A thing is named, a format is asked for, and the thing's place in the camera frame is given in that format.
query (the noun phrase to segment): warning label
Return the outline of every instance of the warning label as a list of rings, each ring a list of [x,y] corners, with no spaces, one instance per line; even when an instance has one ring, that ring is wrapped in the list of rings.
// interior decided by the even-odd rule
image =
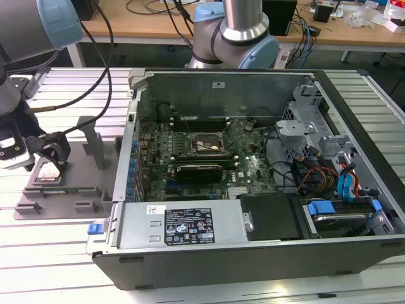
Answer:
[[[165,210],[165,243],[168,246],[215,243],[211,208]]]

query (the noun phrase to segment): blue latch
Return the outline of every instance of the blue latch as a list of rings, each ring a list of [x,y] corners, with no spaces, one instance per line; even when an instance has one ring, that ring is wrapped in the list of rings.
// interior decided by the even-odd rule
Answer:
[[[372,204],[376,212],[382,210],[381,204],[377,199],[373,199]]]
[[[350,187],[352,182],[353,177],[350,174],[341,174],[337,182],[337,193],[350,202],[353,201],[353,198],[350,196]]]
[[[98,234],[104,233],[104,225],[103,224],[90,224],[89,228],[87,229],[87,234],[90,236],[95,236]]]
[[[307,207],[311,215],[334,214],[336,212],[331,201],[312,201]]]

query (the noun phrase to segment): circuit board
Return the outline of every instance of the circuit board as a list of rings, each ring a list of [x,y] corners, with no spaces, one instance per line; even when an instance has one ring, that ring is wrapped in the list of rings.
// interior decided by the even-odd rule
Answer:
[[[243,193],[276,191],[261,153],[263,130],[250,126],[247,120],[235,120],[228,122],[226,130],[176,132],[168,123],[141,121],[133,155],[144,190],[140,199],[226,200]],[[203,175],[197,184],[180,181],[180,170],[195,166],[210,170],[220,167],[215,172],[220,176]]]

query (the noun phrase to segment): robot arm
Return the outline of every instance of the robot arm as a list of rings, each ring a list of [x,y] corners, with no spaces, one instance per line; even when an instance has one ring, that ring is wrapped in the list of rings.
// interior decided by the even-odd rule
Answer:
[[[63,49],[82,40],[70,0],[0,0],[0,168],[32,169],[33,153],[64,165],[66,137],[49,144],[47,134],[3,65]]]
[[[202,4],[194,17],[189,68],[268,68],[278,54],[261,0]]]

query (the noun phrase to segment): metal bracket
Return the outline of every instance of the metal bracket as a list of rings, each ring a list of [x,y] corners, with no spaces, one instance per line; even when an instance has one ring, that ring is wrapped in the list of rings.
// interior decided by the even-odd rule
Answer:
[[[345,145],[350,144],[352,142],[347,135],[323,136],[319,140],[319,147],[323,156],[335,156],[342,151]]]

